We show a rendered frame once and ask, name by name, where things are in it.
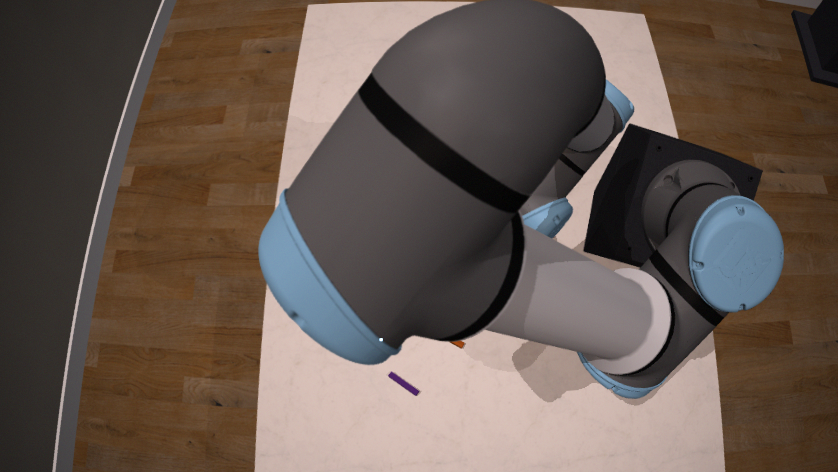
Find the purple rod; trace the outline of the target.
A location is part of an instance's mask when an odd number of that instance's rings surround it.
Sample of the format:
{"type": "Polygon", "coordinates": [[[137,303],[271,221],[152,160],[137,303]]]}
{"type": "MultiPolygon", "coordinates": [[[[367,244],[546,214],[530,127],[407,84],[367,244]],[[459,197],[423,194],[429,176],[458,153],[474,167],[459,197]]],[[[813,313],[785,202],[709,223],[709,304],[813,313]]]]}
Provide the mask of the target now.
{"type": "Polygon", "coordinates": [[[408,390],[409,392],[411,392],[413,395],[417,396],[417,394],[419,393],[419,390],[417,390],[416,388],[414,388],[413,386],[411,386],[409,383],[407,383],[406,381],[404,381],[402,378],[400,378],[399,376],[397,376],[396,374],[394,374],[392,371],[390,372],[390,374],[388,375],[388,377],[389,377],[389,378],[391,378],[392,380],[394,380],[396,383],[398,383],[399,385],[401,385],[403,388],[405,388],[405,389],[406,389],[406,390],[408,390]]]}

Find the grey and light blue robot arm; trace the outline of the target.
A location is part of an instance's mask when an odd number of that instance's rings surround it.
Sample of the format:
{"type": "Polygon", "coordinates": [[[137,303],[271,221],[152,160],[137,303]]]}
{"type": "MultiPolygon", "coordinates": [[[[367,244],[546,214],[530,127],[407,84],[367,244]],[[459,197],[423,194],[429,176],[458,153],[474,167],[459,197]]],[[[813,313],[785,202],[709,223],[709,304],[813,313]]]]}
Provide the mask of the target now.
{"type": "Polygon", "coordinates": [[[654,253],[639,270],[552,239],[633,114],[569,14],[484,0],[436,15],[384,53],[282,191],[259,240],[264,279],[303,332],[354,363],[383,363],[411,336],[487,330],[576,351],[606,389],[644,397],[729,312],[767,298],[784,244],[701,160],[648,186],[654,253]]]}

